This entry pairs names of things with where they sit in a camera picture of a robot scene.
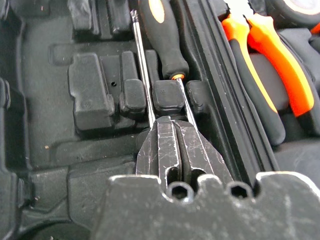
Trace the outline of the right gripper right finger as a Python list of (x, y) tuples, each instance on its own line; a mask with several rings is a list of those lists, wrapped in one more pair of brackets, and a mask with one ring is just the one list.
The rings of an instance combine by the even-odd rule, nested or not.
[(174, 127), (181, 152), (184, 181), (195, 182), (203, 174), (215, 175), (222, 182), (233, 181), (222, 155), (192, 124), (175, 124)]

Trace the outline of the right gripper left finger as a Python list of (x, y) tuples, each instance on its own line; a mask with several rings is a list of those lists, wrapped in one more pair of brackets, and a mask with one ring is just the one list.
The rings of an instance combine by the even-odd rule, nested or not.
[(179, 176), (181, 158), (178, 137), (170, 116), (158, 118), (137, 155), (136, 174)]

